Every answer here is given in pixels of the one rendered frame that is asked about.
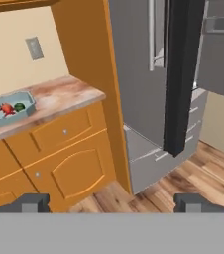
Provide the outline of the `grey freezer drawer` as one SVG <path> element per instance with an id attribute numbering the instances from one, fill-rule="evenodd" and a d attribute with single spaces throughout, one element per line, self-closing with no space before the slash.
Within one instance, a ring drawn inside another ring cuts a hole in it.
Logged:
<path id="1" fill-rule="evenodd" d="M 124 126 L 133 194 L 139 193 L 191 157 L 197 147 L 208 92 L 192 91 L 184 150 L 176 157 Z"/>

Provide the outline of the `grey fridge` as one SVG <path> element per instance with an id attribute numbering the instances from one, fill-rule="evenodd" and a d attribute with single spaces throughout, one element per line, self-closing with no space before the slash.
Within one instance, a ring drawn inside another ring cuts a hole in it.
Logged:
<path id="1" fill-rule="evenodd" d="M 165 3 L 164 58 L 166 65 L 167 6 Z M 202 88 L 224 96 L 224 0 L 205 0 L 192 91 Z"/>

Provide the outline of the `grey wall socket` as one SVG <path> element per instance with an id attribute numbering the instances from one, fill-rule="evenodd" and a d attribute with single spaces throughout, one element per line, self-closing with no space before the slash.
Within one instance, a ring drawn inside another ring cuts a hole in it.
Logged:
<path id="1" fill-rule="evenodd" d="M 37 37 L 26 39 L 26 44 L 33 60 L 42 58 L 44 56 L 42 47 Z"/>

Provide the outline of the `grey fridge door black edge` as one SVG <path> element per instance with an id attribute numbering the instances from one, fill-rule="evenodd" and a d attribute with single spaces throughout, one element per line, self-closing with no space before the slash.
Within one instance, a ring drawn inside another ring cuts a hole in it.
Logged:
<path id="1" fill-rule="evenodd" d="M 167 0 L 164 150 L 184 150 L 205 0 Z"/>

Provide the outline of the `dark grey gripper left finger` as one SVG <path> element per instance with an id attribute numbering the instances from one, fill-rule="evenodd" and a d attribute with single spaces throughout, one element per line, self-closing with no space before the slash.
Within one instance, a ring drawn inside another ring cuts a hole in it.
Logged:
<path id="1" fill-rule="evenodd" d="M 50 196 L 47 193 L 25 193 L 15 201 L 0 206 L 3 213 L 50 212 Z"/>

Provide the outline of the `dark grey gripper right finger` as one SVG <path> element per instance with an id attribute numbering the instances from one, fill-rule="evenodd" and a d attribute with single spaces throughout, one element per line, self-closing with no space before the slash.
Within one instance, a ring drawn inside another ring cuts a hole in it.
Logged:
<path id="1" fill-rule="evenodd" d="M 174 212 L 224 213 L 224 206 L 210 202 L 199 193 L 176 193 L 173 202 Z"/>

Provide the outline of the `orange cupboard door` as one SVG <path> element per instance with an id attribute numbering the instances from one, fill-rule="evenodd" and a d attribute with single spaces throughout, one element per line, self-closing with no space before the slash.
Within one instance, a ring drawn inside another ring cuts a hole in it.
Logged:
<path id="1" fill-rule="evenodd" d="M 115 180 L 107 131 L 48 156 L 25 171 L 40 193 L 50 195 L 52 212 L 67 212 Z"/>
<path id="2" fill-rule="evenodd" d="M 0 206 L 13 202 L 24 193 L 37 193 L 37 190 L 23 171 L 0 179 Z"/>

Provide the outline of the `orange wall cupboard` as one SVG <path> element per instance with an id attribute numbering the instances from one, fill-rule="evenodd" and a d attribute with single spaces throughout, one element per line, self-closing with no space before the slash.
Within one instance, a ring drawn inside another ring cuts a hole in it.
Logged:
<path id="1" fill-rule="evenodd" d="M 59 0 L 0 0 L 0 12 L 51 6 Z"/>

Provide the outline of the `orange tall cupboard panel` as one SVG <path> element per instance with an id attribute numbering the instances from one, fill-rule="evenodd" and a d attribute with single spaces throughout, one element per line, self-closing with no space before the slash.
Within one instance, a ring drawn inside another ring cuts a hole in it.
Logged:
<path id="1" fill-rule="evenodd" d="M 69 73 L 106 95 L 116 179 L 132 193 L 108 0 L 56 0 L 51 9 Z"/>

